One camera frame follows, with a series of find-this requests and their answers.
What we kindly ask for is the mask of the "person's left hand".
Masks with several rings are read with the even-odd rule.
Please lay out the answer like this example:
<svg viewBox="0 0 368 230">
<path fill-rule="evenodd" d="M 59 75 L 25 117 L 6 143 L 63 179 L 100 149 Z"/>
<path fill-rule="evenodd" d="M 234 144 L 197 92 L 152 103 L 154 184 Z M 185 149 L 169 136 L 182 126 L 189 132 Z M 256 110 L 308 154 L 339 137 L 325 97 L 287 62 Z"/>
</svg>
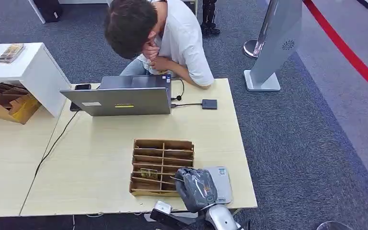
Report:
<svg viewBox="0 0 368 230">
<path fill-rule="evenodd" d="M 168 58 L 157 56 L 151 62 L 150 66 L 157 71 L 167 71 L 170 69 L 171 61 Z"/>
</svg>

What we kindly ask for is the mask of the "person's right hand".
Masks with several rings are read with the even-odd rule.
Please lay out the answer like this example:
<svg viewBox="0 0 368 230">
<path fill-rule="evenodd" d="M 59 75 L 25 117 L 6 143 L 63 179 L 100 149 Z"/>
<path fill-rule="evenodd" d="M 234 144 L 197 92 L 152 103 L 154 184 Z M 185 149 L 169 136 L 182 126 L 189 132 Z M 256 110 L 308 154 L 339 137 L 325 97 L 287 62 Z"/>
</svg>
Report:
<svg viewBox="0 0 368 230">
<path fill-rule="evenodd" d="M 154 40 L 150 40 L 143 45 L 142 54 L 150 61 L 155 61 L 159 55 L 160 48 Z"/>
</svg>

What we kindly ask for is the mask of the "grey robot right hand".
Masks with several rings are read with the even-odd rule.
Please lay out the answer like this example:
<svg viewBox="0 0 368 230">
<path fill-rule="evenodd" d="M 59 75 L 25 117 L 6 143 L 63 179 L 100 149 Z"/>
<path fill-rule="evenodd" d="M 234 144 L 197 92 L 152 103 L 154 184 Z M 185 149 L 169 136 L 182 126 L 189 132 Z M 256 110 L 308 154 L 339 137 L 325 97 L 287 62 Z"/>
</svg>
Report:
<svg viewBox="0 0 368 230">
<path fill-rule="evenodd" d="M 218 192 L 208 170 L 183 167 L 174 179 L 176 191 L 189 212 L 196 213 L 217 203 Z"/>
</svg>

